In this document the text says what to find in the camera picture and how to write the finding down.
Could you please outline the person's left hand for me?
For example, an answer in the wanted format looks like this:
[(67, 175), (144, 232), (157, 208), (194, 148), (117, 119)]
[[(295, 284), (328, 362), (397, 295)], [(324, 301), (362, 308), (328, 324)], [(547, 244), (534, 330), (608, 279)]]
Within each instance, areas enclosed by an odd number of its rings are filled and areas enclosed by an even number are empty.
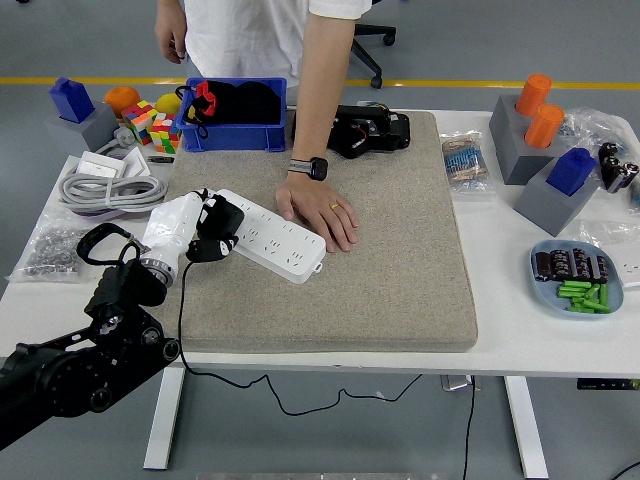
[(358, 242), (359, 221), (354, 208), (326, 181), (289, 172), (275, 198), (280, 215), (289, 221), (301, 217), (325, 240), (328, 252), (335, 252), (336, 247), (350, 252)]

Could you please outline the person's right hand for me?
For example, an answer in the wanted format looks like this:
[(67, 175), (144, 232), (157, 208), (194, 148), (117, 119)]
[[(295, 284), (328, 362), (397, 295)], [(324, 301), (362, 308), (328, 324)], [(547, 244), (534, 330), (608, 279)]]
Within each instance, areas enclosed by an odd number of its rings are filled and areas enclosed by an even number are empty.
[(162, 56), (173, 64), (181, 64), (186, 58), (186, 16), (179, 4), (160, 2), (157, 5), (154, 28), (156, 41)]

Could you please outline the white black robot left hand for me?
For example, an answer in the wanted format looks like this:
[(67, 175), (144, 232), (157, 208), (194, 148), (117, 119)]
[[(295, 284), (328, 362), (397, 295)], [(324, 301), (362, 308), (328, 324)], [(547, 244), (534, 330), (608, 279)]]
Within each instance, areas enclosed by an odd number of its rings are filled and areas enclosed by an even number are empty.
[(165, 202), (151, 212), (141, 263), (169, 285), (177, 278), (181, 256), (194, 263), (226, 258), (238, 243), (243, 220), (239, 207), (208, 189)]

